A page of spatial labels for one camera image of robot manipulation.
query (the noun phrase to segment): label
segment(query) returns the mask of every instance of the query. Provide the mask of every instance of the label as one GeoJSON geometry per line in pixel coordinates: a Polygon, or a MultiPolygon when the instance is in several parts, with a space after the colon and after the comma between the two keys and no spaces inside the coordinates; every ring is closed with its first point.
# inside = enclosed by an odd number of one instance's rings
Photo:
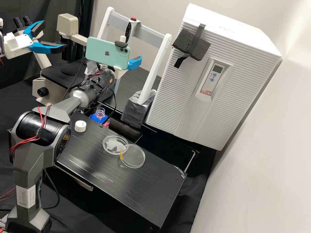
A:
{"type": "Polygon", "coordinates": [[[225,67],[226,67],[225,65],[222,65],[216,62],[213,64],[212,69],[209,72],[200,90],[200,93],[203,93],[205,95],[212,95],[215,89],[215,86],[217,85],[225,67]]]}
{"type": "Polygon", "coordinates": [[[17,204],[29,209],[36,203],[36,185],[29,189],[16,186],[17,204]]]}

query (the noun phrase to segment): yellow pipette tip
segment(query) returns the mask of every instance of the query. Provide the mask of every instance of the yellow pipette tip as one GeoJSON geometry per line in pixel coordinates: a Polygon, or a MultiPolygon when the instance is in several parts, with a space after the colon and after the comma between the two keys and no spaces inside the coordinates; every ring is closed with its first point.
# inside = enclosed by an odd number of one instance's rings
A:
{"type": "Polygon", "coordinates": [[[123,159],[123,156],[122,156],[122,150],[120,150],[120,158],[121,158],[122,160],[124,160],[124,159],[123,159]]]}

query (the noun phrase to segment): ribbed panel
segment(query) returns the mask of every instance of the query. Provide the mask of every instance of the ribbed panel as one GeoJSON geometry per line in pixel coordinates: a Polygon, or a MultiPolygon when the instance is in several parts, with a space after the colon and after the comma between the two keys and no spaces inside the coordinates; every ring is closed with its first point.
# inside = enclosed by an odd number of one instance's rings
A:
{"type": "MultiPolygon", "coordinates": [[[[181,29],[195,33],[197,27],[182,22],[181,29]]],[[[176,69],[174,64],[183,53],[172,50],[147,124],[175,133],[208,58],[231,63],[234,69],[223,88],[219,90],[218,97],[212,100],[204,122],[201,128],[197,129],[194,138],[199,144],[221,150],[280,57],[206,30],[202,38],[211,43],[202,61],[187,58],[180,68],[176,69]]]]}

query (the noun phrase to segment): gray robotic arm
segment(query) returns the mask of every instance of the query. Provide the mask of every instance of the gray robotic arm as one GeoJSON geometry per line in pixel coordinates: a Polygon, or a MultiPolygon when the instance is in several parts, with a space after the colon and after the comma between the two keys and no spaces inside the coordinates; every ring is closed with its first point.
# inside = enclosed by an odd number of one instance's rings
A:
{"type": "Polygon", "coordinates": [[[10,233],[48,233],[52,226],[50,216],[41,207],[40,187],[42,171],[52,167],[71,135],[70,115],[78,108],[94,103],[113,84],[113,72],[103,71],[73,90],[70,98],[48,107],[25,112],[16,122],[12,144],[37,136],[36,141],[19,145],[14,153],[14,176],[17,205],[7,217],[6,231],[10,233]],[[41,117],[47,112],[46,126],[41,117]]]}

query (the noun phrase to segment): red wire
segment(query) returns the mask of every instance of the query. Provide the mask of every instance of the red wire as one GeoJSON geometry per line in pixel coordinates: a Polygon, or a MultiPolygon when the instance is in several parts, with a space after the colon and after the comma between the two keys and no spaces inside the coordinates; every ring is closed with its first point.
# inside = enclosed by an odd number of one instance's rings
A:
{"type": "Polygon", "coordinates": [[[92,78],[92,77],[94,77],[95,75],[100,75],[100,74],[103,74],[103,73],[95,73],[95,74],[92,74],[91,76],[89,76],[87,79],[90,79],[90,78],[92,78]]]}
{"type": "Polygon", "coordinates": [[[3,199],[0,199],[0,201],[4,201],[5,199],[8,199],[8,198],[10,198],[10,197],[13,197],[15,194],[12,194],[12,195],[10,195],[10,196],[8,196],[8,197],[6,197],[6,198],[3,198],[3,199]]]}
{"type": "Polygon", "coordinates": [[[38,111],[40,113],[40,118],[41,118],[41,127],[43,127],[43,118],[42,118],[42,114],[41,114],[39,106],[38,106],[38,111]]]}
{"type": "Polygon", "coordinates": [[[12,192],[14,189],[15,189],[15,187],[12,188],[10,191],[7,191],[7,192],[6,192],[5,194],[3,194],[1,197],[4,197],[5,195],[9,194],[9,193],[12,192]]]}
{"type": "MultiPolygon", "coordinates": [[[[41,113],[41,111],[40,111],[40,107],[39,107],[39,106],[38,106],[38,111],[39,111],[39,113],[40,113],[40,118],[41,118],[41,127],[43,127],[43,117],[42,117],[42,113],[41,113]]],[[[28,143],[28,142],[32,142],[32,141],[37,141],[37,140],[39,140],[39,139],[40,139],[40,138],[37,138],[37,135],[35,135],[35,136],[31,137],[31,138],[22,140],[21,142],[15,144],[15,145],[12,146],[12,147],[10,148],[10,150],[9,150],[10,156],[14,157],[13,152],[15,151],[15,149],[16,149],[19,145],[24,144],[24,143],[28,143]]]]}

